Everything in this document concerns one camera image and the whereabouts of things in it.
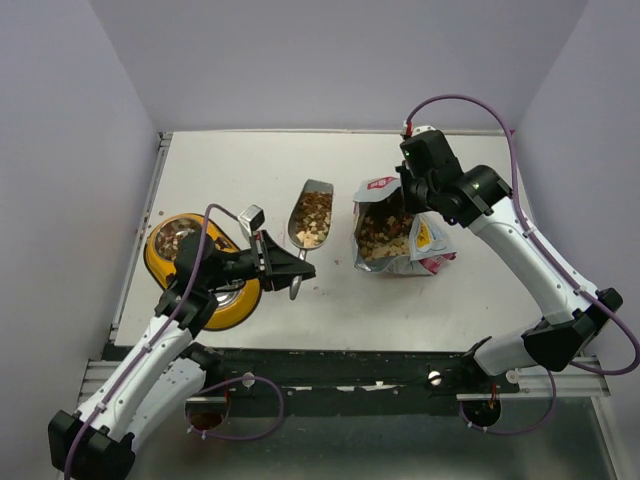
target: white tabletop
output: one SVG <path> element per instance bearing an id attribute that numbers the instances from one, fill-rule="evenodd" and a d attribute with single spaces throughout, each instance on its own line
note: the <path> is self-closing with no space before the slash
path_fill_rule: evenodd
<path id="1" fill-rule="evenodd" d="M 503 137 L 448 139 L 463 169 L 482 163 L 509 179 Z M 149 220 L 152 226 L 171 215 L 203 212 L 211 202 L 236 213 L 255 203 L 265 211 L 264 228 L 296 252 L 286 225 L 305 180 L 335 187 L 331 233 L 307 258 L 317 277 L 302 284 L 297 300 L 289 300 L 288 290 L 265 293 L 242 324 L 202 332 L 197 341 L 216 347 L 464 351 L 481 338 L 536 320 L 540 312 L 526 289 L 497 255 L 460 227 L 444 226 L 458 258 L 435 277 L 382 277 L 353 267 L 352 196 L 362 180 L 395 174 L 401 161 L 399 143 L 399 136 L 380 133 L 174 134 Z M 529 212 L 526 198 L 523 205 Z M 214 219 L 246 246 L 232 220 L 222 215 Z M 140 256 L 117 345 L 137 342 L 160 294 Z"/>

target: kibble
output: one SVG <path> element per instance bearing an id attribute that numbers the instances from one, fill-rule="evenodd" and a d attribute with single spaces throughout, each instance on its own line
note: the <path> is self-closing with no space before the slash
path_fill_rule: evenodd
<path id="1" fill-rule="evenodd" d="M 358 246 L 365 261 L 409 255 L 409 234 L 414 216 L 404 211 L 400 190 L 371 203 L 364 216 Z"/>
<path id="2" fill-rule="evenodd" d="M 331 222 L 331 194 L 305 192 L 296 212 L 296 237 L 305 248 L 320 245 L 327 238 Z"/>

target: gray wall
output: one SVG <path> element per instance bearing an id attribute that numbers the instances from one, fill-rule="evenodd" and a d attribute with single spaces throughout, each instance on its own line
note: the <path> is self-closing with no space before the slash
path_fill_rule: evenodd
<path id="1" fill-rule="evenodd" d="M 399 128 L 423 98 L 476 95 L 511 124 L 585 0 L 90 0 L 163 130 Z M 495 128 L 457 102 L 442 127 Z"/>
<path id="2" fill-rule="evenodd" d="M 0 478 L 52 478 L 46 426 L 106 339 L 157 135 L 85 0 L 0 2 L 0 65 Z"/>
<path id="3" fill-rule="evenodd" d="M 637 0 L 589 2 L 516 139 L 540 227 L 598 285 L 619 288 L 622 317 L 640 335 L 638 25 Z M 633 356 L 615 326 L 595 351 L 609 368 Z M 628 449 L 640 452 L 640 372 L 608 381 Z"/>

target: yellow bowl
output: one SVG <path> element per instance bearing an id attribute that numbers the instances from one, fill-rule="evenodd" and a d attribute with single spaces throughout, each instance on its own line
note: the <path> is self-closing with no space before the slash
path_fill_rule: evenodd
<path id="1" fill-rule="evenodd" d="M 166 289 L 175 275 L 173 260 L 178 252 L 180 240 L 194 230 L 201 228 L 202 215 L 185 213 L 167 218 L 149 234 L 144 245 L 144 264 L 149 273 Z M 209 220 L 207 233 L 213 238 L 216 247 L 224 252 L 237 252 L 240 249 L 213 221 Z M 235 327 L 246 320 L 260 302 L 262 289 L 258 280 L 249 280 L 237 292 L 219 293 L 220 305 L 205 325 L 205 330 L 219 331 Z"/>

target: cable clip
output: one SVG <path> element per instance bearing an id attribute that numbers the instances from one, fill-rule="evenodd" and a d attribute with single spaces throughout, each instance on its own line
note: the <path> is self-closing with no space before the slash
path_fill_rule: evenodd
<path id="1" fill-rule="evenodd" d="M 586 292 L 586 291 L 587 291 L 587 287 L 584 285 L 580 285 L 578 286 L 578 288 L 573 289 L 573 293 L 575 293 L 576 295 L 580 295 L 582 292 Z"/>
<path id="2" fill-rule="evenodd" d="M 409 123 L 404 122 L 404 124 L 402 125 L 402 130 L 400 131 L 400 135 L 402 136 L 402 138 L 404 140 L 406 140 L 407 138 L 411 138 L 412 133 L 413 131 L 412 131 L 411 122 Z"/>
<path id="3" fill-rule="evenodd" d="M 537 231 L 538 231 L 538 227 L 536 227 L 535 225 L 531 225 L 531 226 L 529 227 L 529 229 L 528 229 L 528 230 L 525 230 L 525 231 L 522 233 L 522 236 L 523 236 L 524 238 L 528 238 L 528 237 L 529 237 L 529 235 L 531 235 L 532 233 L 535 233 L 535 232 L 537 232 Z"/>

